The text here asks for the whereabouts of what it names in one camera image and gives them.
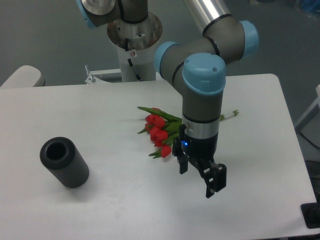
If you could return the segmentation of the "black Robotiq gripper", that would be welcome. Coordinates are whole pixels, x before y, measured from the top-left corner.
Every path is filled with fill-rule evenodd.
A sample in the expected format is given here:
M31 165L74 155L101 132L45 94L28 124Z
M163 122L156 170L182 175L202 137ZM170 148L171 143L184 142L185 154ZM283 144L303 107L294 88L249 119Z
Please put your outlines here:
M178 157L179 173L188 171L188 157L197 160L194 166L206 184L205 197L210 198L227 185L227 167L215 163L214 154L217 149L218 134L210 138L194 138L186 133L174 139L172 154Z

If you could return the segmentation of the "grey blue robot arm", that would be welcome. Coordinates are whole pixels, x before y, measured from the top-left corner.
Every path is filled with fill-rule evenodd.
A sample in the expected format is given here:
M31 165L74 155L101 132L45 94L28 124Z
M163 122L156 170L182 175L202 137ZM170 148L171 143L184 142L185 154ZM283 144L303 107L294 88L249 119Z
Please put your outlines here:
M157 75L182 96L182 122L172 154L181 174L193 165L210 198L227 184L227 168L216 163L226 65L254 54L259 34L238 21L222 0L187 0L185 5L202 36L187 45L161 43L163 26L146 0L79 0L89 28L107 26L117 49L123 82L153 81Z

